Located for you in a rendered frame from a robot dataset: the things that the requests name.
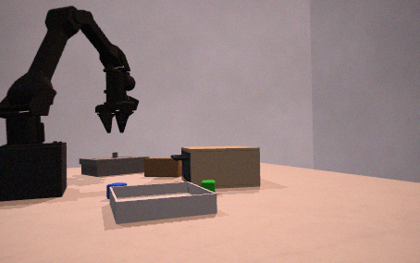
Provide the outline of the small green block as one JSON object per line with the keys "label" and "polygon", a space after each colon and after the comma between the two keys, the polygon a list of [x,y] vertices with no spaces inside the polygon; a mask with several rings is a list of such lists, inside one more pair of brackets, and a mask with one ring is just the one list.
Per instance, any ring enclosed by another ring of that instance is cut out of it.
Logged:
{"label": "small green block", "polygon": [[211,192],[214,192],[214,193],[216,192],[216,184],[214,180],[202,181],[201,187]]}

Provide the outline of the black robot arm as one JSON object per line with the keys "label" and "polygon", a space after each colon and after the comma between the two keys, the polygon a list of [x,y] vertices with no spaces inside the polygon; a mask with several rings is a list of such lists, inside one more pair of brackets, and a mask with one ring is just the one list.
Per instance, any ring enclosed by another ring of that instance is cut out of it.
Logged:
{"label": "black robot arm", "polygon": [[6,145],[42,144],[45,141],[40,116],[48,116],[56,96],[51,79],[68,39],[79,30],[99,53],[105,67],[106,87],[120,86],[126,91],[135,87],[125,54],[109,42],[90,11],[74,6],[50,9],[45,25],[47,33],[29,71],[12,84],[0,102],[0,118],[6,119]]}

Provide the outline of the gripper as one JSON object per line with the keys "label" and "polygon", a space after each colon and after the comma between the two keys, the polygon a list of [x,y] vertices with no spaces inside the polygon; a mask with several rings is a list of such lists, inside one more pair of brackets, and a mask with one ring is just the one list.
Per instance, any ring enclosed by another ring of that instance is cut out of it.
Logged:
{"label": "gripper", "polygon": [[134,102],[123,101],[124,93],[126,93],[126,90],[123,90],[123,87],[107,86],[106,90],[104,90],[106,102],[95,108],[95,113],[98,113],[97,115],[103,122],[107,133],[111,133],[112,118],[114,116],[116,116],[120,133],[123,133],[129,116],[134,113],[132,111],[136,110],[136,104]]}

